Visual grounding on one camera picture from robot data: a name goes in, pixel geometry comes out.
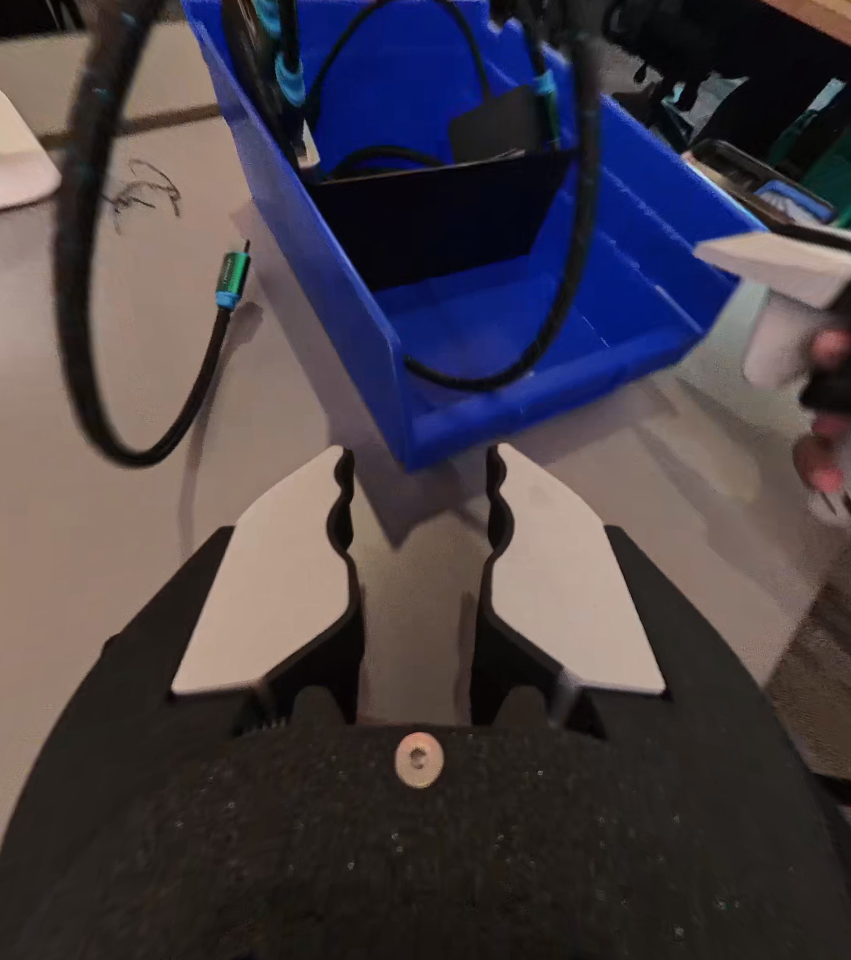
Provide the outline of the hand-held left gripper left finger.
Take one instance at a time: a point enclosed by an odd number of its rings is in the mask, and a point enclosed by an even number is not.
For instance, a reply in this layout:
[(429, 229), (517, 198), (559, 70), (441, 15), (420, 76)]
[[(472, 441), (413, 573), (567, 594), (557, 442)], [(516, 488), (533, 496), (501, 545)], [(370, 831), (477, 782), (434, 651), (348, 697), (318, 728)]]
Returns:
[(352, 450), (330, 446), (240, 515), (171, 694), (247, 693), (275, 724), (317, 687), (356, 723), (364, 624), (349, 553), (355, 465)]

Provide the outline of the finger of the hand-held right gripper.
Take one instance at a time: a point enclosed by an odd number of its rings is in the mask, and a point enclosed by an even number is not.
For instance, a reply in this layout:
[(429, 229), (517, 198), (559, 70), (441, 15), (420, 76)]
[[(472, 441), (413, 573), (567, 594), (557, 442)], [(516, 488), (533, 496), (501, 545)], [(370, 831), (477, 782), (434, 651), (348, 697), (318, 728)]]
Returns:
[(699, 260), (814, 308), (833, 306), (851, 285), (851, 232), (781, 224), (703, 241)]

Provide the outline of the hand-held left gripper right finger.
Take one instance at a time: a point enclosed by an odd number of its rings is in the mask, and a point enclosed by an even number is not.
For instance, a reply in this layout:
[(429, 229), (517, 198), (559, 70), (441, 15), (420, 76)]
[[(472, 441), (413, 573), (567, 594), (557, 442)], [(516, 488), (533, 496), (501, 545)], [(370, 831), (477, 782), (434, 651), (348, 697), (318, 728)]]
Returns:
[(486, 559), (468, 707), (492, 726), (516, 689), (547, 726), (604, 732), (591, 693), (658, 697), (663, 673), (607, 528), (576, 492), (511, 444), (486, 454)]

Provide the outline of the large blue plastic bin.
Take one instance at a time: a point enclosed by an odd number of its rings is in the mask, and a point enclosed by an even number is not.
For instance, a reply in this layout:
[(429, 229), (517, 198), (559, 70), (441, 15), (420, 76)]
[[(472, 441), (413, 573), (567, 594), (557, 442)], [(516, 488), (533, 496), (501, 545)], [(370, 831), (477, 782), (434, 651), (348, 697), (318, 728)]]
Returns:
[[(576, 298), (552, 346), (492, 393), (446, 390), (405, 356), (478, 378), (514, 362), (558, 290), (575, 213), (565, 174), (530, 252), (374, 292), (240, 90), (220, 2), (180, 2), (203, 53), (251, 193), (384, 442), (409, 472), (491, 444), (672, 366), (708, 335), (739, 279), (696, 245), (766, 228), (603, 96), (594, 230)], [(435, 157), (452, 111), (480, 81), (452, 18), (432, 2), (395, 2), (365, 23), (323, 86), (320, 160), (393, 143)]]

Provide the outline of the black HDMI switch box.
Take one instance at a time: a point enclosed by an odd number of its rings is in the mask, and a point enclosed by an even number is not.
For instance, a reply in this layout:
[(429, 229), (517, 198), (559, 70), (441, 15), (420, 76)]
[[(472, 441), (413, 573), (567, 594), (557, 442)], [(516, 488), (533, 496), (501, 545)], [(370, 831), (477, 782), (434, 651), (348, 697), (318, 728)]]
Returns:
[[(455, 2), (438, 2), (465, 38), (482, 92), (476, 108), (452, 119), (448, 141), (453, 163), (511, 158), (556, 149), (561, 140), (556, 85), (543, 49), (543, 33), (532, 2), (491, 2), (492, 18), (504, 24), (514, 18), (523, 34), (533, 82), (494, 95), (479, 43)], [(339, 181), (413, 168), (438, 169), (449, 162), (402, 146), (378, 145), (355, 150), (340, 160), (326, 178)]]

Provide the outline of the grey desk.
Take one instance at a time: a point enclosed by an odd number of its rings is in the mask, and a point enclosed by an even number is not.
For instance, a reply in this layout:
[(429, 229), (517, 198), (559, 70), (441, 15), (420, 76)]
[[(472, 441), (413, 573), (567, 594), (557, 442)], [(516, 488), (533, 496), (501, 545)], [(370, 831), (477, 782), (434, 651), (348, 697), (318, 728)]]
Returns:
[[(64, 392), (51, 300), (51, 200), (0, 214), (0, 845), (26, 776), (107, 642), (203, 541), (330, 443), (360, 488), (354, 555), (367, 614), (360, 716), (465, 719), (460, 656), (487, 552), (480, 450), (405, 474), (252, 205), (187, 24), (160, 26), (133, 90), (144, 160), (181, 194), (130, 209), (97, 244), (93, 320), (108, 408), (127, 442), (165, 431), (209, 337), (223, 254), (251, 238), (236, 312), (194, 432), (141, 472), (104, 462)], [(804, 417), (744, 384), (761, 295), (742, 288), (675, 369), (511, 438), (634, 542), (764, 684), (840, 547), (792, 473)]]

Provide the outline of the person's right hand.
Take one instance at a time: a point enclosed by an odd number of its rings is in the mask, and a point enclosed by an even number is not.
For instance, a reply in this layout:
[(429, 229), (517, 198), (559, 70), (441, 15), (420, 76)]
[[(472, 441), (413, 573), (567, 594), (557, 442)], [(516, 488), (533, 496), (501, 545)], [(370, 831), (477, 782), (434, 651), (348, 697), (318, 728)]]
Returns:
[[(842, 329), (823, 329), (811, 342), (813, 366), (831, 370), (842, 366), (851, 352), (851, 334)], [(818, 413), (810, 432), (794, 445), (793, 461), (803, 484), (821, 495), (835, 495), (844, 488), (844, 473), (838, 455), (851, 430), (851, 416)]]

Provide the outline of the green object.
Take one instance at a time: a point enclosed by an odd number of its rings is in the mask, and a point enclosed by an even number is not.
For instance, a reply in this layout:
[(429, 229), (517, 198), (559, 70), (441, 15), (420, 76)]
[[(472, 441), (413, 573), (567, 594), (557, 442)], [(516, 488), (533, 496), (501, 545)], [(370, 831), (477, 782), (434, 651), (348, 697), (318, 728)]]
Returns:
[(833, 79), (777, 137), (766, 162), (834, 211), (851, 231), (851, 83)]

